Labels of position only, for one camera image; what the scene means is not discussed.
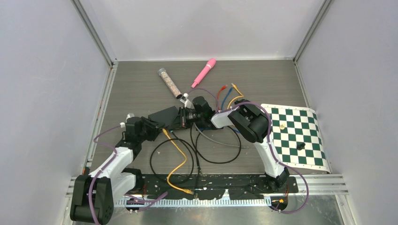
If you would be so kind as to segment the dark grey network switch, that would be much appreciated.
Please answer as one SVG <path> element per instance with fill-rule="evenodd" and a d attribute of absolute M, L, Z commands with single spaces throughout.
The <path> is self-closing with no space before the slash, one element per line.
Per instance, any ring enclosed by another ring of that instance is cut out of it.
<path fill-rule="evenodd" d="M 149 114 L 148 119 L 164 124 L 165 128 L 169 130 L 181 128 L 180 110 L 175 106 Z"/>

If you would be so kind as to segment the small black TP-Link switch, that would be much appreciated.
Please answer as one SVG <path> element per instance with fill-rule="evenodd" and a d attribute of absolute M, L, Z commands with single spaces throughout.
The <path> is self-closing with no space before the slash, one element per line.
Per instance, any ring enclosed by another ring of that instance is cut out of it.
<path fill-rule="evenodd" d="M 197 127 L 199 130 L 215 130 L 216 127 L 211 123 L 198 123 Z"/>

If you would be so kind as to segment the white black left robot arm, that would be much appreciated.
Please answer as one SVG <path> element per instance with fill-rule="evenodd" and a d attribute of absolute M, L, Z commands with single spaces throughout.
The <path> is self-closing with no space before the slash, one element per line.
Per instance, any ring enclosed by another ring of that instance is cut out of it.
<path fill-rule="evenodd" d="M 73 188 L 70 219 L 75 222 L 106 225 L 115 211 L 115 203 L 130 191 L 139 194 L 144 182 L 139 172 L 124 169 L 133 162 L 144 141 L 153 141 L 162 124 L 145 117 L 127 117 L 113 129 L 124 128 L 122 140 L 110 146 L 112 154 L 94 171 L 77 176 Z"/>

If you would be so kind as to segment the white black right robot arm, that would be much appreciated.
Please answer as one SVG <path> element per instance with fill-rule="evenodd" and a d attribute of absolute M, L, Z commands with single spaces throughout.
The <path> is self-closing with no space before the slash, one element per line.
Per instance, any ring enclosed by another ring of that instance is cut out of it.
<path fill-rule="evenodd" d="M 271 119 L 260 105 L 248 100 L 239 101 L 234 107 L 214 110 L 204 97 L 195 97 L 193 107 L 175 106 L 148 115 L 149 122 L 158 129 L 222 129 L 234 126 L 250 143 L 253 143 L 264 164 L 266 182 L 273 192 L 281 192 L 287 185 L 289 171 L 276 156 L 271 138 Z"/>

